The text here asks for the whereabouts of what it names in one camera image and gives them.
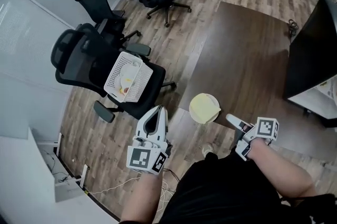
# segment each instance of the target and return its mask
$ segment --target chair armrest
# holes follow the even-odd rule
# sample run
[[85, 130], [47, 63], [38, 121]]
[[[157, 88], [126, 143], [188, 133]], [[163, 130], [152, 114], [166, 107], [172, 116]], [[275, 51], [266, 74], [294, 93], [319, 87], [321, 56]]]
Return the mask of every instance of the chair armrest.
[[100, 23], [100, 25], [98, 26], [98, 29], [97, 29], [97, 32], [99, 34], [102, 34], [102, 32], [106, 32], [106, 33], [110, 33], [110, 34], [113, 34], [115, 35], [116, 37], [118, 37], [119, 39], [122, 39], [124, 38], [124, 34], [123, 33], [120, 33], [112, 28], [109, 28], [107, 30], [105, 30], [105, 27], [108, 23], [109, 19], [105, 18], [102, 20], [102, 23]]
[[99, 34], [102, 33], [102, 31], [104, 30], [105, 26], [106, 26], [106, 23], [107, 23], [107, 18], [103, 19], [102, 23], [100, 23], [100, 26], [98, 27], [97, 29], [97, 32]]
[[81, 26], [82, 26], [82, 24], [78, 24], [78, 26], [75, 28], [75, 30], [78, 30]]
[[125, 14], [125, 10], [111, 10], [112, 13], [116, 16], [123, 17]]
[[143, 44], [128, 44], [125, 50], [141, 56], [148, 56], [151, 53], [151, 48]]

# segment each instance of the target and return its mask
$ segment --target white basket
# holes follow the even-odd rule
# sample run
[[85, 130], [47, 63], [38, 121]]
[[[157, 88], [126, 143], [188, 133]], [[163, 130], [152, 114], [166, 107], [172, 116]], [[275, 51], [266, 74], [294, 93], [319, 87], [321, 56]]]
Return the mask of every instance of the white basket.
[[[124, 95], [120, 93], [119, 89], [115, 88], [115, 78], [121, 73], [121, 69], [125, 64], [133, 63], [138, 63], [140, 67], [135, 77], [132, 79], [133, 82], [131, 87]], [[125, 103], [127, 101], [136, 103], [139, 101], [152, 73], [153, 70], [146, 66], [140, 58], [126, 52], [121, 52], [105, 82], [104, 90], [119, 103]]]

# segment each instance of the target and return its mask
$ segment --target table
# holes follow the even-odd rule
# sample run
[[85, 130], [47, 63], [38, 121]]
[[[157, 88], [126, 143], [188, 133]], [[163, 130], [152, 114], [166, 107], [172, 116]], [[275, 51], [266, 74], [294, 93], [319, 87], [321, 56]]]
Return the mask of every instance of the table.
[[227, 113], [250, 123], [274, 117], [280, 123], [277, 145], [333, 160], [336, 133], [282, 98], [289, 45], [285, 22], [221, 2], [179, 107], [188, 111], [194, 96], [211, 94], [222, 110], [216, 123], [232, 128]]

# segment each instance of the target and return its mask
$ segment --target wood laminate flooring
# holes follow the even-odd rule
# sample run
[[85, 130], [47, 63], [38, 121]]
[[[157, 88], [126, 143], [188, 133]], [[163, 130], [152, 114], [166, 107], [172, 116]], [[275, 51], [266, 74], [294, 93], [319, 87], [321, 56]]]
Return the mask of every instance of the wood laminate flooring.
[[[168, 109], [170, 116], [168, 138], [173, 152], [167, 163], [179, 177], [195, 161], [201, 160], [200, 147], [206, 141], [215, 146], [223, 157], [229, 153], [233, 130], [216, 123], [199, 125], [189, 114], [177, 106], [186, 84], [196, 65], [207, 38], [212, 17], [220, 2], [248, 7], [283, 21], [292, 18], [302, 27], [318, 0], [177, 0], [190, 4], [192, 12], [174, 7], [170, 10], [170, 28], [164, 27], [164, 12], [159, 11], [146, 19], [149, 11], [135, 0], [121, 0], [117, 9], [125, 9], [128, 20], [125, 32], [138, 29], [143, 36], [133, 37], [131, 42], [150, 45], [152, 62], [166, 69], [166, 80], [177, 82], [176, 91], [163, 90], [157, 100]], [[74, 87], [64, 115], [61, 132], [61, 158], [74, 174], [80, 174], [84, 164], [90, 166], [85, 185], [89, 191], [101, 191], [117, 186], [136, 177], [137, 173], [125, 167], [127, 146], [131, 144], [137, 120], [126, 113], [118, 114], [112, 124], [100, 120], [93, 110], [93, 102], [99, 100], [107, 107], [114, 105], [95, 92]], [[314, 177], [320, 192], [337, 193], [336, 174], [322, 168], [321, 161], [277, 148], [283, 155], [306, 168]], [[164, 180], [174, 190], [176, 181], [167, 172]], [[97, 199], [118, 217], [123, 203], [130, 195], [135, 180], [114, 190], [96, 194]], [[164, 210], [158, 212], [156, 220]]]

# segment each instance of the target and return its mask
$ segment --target sneaker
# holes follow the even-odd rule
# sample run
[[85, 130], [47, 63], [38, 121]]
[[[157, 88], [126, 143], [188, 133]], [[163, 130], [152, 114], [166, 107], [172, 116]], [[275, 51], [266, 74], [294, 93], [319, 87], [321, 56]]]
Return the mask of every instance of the sneaker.
[[203, 146], [202, 146], [202, 149], [201, 149], [201, 152], [202, 152], [202, 155], [204, 156], [204, 158], [206, 157], [206, 155], [211, 152], [213, 153], [214, 152], [214, 148], [213, 146], [207, 142], [205, 143]]

